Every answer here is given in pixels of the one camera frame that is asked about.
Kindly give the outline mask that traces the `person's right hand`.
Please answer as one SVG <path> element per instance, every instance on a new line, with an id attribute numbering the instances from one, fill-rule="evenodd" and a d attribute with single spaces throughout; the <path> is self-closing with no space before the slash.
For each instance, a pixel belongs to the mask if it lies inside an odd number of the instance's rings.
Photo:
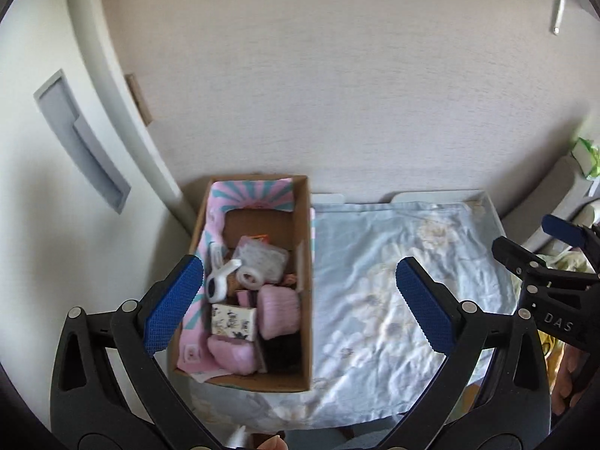
<path id="1" fill-rule="evenodd" d="M 574 376 L 587 361 L 588 354 L 577 347 L 566 344 L 559 365 L 554 387 L 551 393 L 552 414 L 561 416 L 568 408 L 574 407 L 582 398 L 585 390 L 575 393 Z"/>

